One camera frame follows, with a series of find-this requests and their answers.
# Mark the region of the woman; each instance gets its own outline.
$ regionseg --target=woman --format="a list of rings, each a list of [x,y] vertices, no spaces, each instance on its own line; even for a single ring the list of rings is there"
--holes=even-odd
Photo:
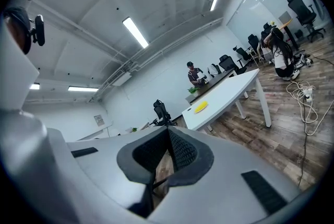
[[[283,33],[277,27],[272,28],[264,43],[273,52],[277,75],[286,81],[294,80],[300,72],[294,70],[292,50],[283,40]]]
[[[271,64],[272,62],[274,62],[273,54],[272,54],[272,51],[268,48],[268,46],[264,43],[264,39],[266,37],[267,37],[267,33],[262,31],[261,32],[261,40],[259,41],[259,44],[257,46],[256,51],[257,51],[257,54],[259,54],[259,56],[261,56],[260,49],[262,49],[263,56],[264,56],[265,60],[268,61],[269,64]]]

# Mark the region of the air conditioning unit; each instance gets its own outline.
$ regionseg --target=air conditioning unit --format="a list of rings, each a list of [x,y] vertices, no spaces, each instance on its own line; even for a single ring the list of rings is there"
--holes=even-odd
[[[132,77],[132,75],[129,72],[125,72],[122,76],[120,76],[116,81],[114,81],[112,83],[113,86],[121,86],[122,84],[124,84],[125,82],[127,82],[130,78]]]

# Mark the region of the black cap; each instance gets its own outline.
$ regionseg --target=black cap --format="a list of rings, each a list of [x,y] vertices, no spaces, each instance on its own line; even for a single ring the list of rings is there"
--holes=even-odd
[[[23,53],[28,54],[31,47],[30,20],[26,10],[23,7],[10,7],[4,10],[4,17],[10,16],[17,22],[25,32],[26,41]]]

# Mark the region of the dark desk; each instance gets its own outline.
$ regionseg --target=dark desk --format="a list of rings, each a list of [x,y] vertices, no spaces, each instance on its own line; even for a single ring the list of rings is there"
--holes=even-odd
[[[200,89],[197,90],[196,93],[190,94],[186,100],[189,104],[193,104],[197,99],[201,98],[204,94],[210,92],[213,88],[215,88],[222,80],[230,77],[234,73],[234,69],[224,71],[221,74],[214,75],[214,78],[211,79],[207,84],[202,86]]]

